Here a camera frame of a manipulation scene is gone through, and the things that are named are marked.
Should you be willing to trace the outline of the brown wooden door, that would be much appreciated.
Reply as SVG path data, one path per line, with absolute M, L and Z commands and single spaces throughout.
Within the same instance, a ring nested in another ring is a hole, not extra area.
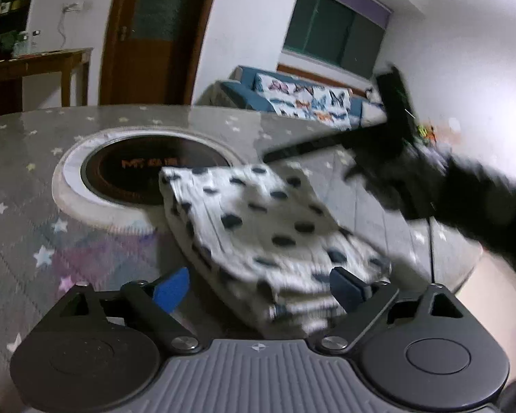
M 189 105 L 213 0 L 112 0 L 101 105 Z

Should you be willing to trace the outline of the butterfly print blanket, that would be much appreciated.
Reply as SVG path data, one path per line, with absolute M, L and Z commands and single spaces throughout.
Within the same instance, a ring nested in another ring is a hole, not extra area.
M 279 116 L 318 121 L 342 130 L 351 127 L 352 93 L 348 88 L 285 82 L 257 74 L 254 89 Z

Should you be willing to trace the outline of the brown wooden side table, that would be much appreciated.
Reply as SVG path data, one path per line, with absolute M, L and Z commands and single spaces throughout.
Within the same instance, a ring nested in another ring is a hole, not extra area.
M 0 82 L 27 76 L 60 73 L 61 106 L 71 106 L 72 73 L 82 70 L 82 106 L 88 106 L 89 68 L 93 49 L 46 51 L 0 62 Z

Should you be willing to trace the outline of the round black induction cooktop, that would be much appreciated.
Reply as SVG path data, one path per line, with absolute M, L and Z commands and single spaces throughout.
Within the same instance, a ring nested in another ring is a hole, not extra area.
M 92 193 L 123 205 L 163 203 L 159 175 L 164 167 L 227 166 L 228 160 L 204 143 L 170 134 L 143 134 L 115 139 L 83 162 L 81 178 Z

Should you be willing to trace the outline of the white wall power outlet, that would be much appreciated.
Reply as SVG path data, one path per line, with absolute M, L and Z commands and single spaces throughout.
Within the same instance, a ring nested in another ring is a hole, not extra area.
M 62 7 L 62 11 L 64 13 L 68 12 L 82 12 L 84 10 L 84 3 L 83 2 L 73 2 L 73 3 L 66 3 Z

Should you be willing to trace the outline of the blue sectional sofa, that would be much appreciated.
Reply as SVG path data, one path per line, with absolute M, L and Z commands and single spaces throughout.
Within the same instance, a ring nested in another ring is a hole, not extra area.
M 238 66 L 203 94 L 202 105 L 238 108 L 318 122 L 338 130 L 368 127 L 387 120 L 379 103 L 353 88 L 329 86 L 282 73 Z

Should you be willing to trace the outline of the dark green window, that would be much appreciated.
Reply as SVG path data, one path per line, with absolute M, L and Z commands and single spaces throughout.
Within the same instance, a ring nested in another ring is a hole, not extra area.
M 336 0 L 296 0 L 286 50 L 370 78 L 385 29 Z

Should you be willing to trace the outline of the grey star quilted table cover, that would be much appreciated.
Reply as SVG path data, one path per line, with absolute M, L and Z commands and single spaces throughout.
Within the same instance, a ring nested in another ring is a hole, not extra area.
M 184 265 L 162 207 L 107 200 L 88 189 L 80 168 L 95 148 L 166 136 L 159 152 L 188 139 L 240 165 L 326 132 L 314 121 L 213 106 L 81 106 L 0 116 L 0 412 L 23 411 L 10 358 L 72 283 L 116 289 Z M 302 168 L 339 224 L 393 260 L 397 283 L 422 288 L 431 280 L 426 224 L 385 213 L 359 181 L 344 184 L 349 164 L 350 156 L 335 149 L 289 163 Z M 456 291 L 481 247 L 432 223 L 434 278 Z

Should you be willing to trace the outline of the white navy polka dot garment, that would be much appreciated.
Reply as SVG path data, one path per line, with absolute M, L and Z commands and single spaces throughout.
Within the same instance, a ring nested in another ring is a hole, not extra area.
M 299 167 L 164 167 L 159 189 L 186 259 L 266 338 L 305 337 L 344 315 L 333 267 L 389 280 L 389 259 L 338 224 Z

